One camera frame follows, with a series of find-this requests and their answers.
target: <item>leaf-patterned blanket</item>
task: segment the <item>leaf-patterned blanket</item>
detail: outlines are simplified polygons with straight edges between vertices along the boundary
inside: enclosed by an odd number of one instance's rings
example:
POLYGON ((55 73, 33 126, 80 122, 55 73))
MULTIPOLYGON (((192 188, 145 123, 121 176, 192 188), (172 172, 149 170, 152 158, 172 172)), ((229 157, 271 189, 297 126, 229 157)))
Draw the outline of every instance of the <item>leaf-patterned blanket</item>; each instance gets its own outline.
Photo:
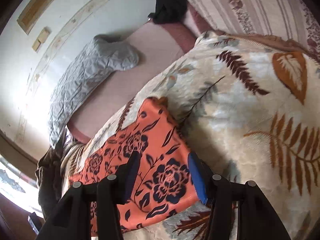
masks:
MULTIPOLYGON (((190 148, 230 181, 256 181, 290 237, 303 240, 320 215, 317 68, 301 52, 204 33, 111 117, 81 156, 70 158, 63 193, 70 174, 116 130, 135 121, 145 98, 167 97, 190 148)), ((231 239, 236 239, 236 211, 235 203, 231 239)), ((201 239, 208 218, 208 208, 197 203, 124 238, 201 239)))

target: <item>gray cloth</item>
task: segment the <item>gray cloth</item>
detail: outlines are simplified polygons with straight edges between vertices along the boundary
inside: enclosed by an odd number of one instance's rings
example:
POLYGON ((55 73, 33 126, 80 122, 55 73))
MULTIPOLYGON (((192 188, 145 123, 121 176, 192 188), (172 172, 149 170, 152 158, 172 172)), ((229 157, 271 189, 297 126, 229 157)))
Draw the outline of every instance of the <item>gray cloth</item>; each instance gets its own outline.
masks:
POLYGON ((84 47, 51 95, 48 129, 53 149, 72 114, 92 91, 113 71, 131 69, 138 61, 135 49, 125 42, 108 43, 96 36, 84 47))

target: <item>orange floral fabric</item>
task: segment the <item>orange floral fabric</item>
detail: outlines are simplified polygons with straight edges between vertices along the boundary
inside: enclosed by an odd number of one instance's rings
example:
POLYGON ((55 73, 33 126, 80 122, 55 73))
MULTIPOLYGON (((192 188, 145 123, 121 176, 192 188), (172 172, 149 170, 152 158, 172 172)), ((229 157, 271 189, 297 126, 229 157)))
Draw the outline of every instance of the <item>orange floral fabric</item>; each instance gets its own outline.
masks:
MULTIPOLYGON (((69 178, 70 184, 100 181, 127 163, 133 151, 140 152, 141 163, 131 198, 118 205, 124 232, 160 222, 198 200, 187 165, 190 149, 177 123, 156 98, 147 98, 137 120, 88 157, 83 170, 69 178)), ((95 202, 91 203, 91 226, 92 236, 96 236, 95 202)))

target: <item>striped floral cushion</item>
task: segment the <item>striped floral cushion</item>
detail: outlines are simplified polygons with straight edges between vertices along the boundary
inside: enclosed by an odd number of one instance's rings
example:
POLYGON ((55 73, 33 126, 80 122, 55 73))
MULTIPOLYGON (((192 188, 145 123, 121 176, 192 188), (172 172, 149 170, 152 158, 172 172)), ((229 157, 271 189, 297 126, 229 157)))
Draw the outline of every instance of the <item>striped floral cushion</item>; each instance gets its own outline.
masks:
POLYGON ((302 0, 188 0, 213 29, 293 39, 320 58, 320 27, 302 0))

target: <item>metal rivet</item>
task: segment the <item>metal rivet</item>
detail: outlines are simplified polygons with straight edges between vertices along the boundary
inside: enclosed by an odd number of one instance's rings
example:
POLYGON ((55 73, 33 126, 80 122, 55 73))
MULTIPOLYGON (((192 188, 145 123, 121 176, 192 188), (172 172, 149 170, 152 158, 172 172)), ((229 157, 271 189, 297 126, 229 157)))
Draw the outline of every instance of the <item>metal rivet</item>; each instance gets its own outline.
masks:
POLYGON ((108 175, 108 180, 115 180, 117 178, 117 175, 116 174, 110 174, 108 175))
POLYGON ((214 175, 212 176, 212 178, 213 178, 214 180, 220 180, 220 179, 221 179, 221 176, 220 176, 219 174, 214 174, 214 175))
POLYGON ((256 183, 255 181, 253 181, 253 180, 249 180, 249 181, 248 181, 248 185, 249 185, 250 187, 255 187, 255 186, 257 185, 257 183, 256 183))
POLYGON ((81 186, 81 182, 76 181, 72 186, 75 187, 75 188, 80 187, 81 186))

